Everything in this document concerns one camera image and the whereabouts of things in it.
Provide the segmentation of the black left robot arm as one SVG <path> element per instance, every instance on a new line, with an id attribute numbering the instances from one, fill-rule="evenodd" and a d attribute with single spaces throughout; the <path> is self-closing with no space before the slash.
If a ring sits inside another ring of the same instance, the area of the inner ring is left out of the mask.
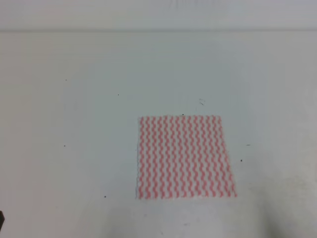
<path id="1" fill-rule="evenodd" d="M 0 230 L 2 229 L 2 226 L 5 222 L 5 217 L 2 211 L 0 211 Z"/>

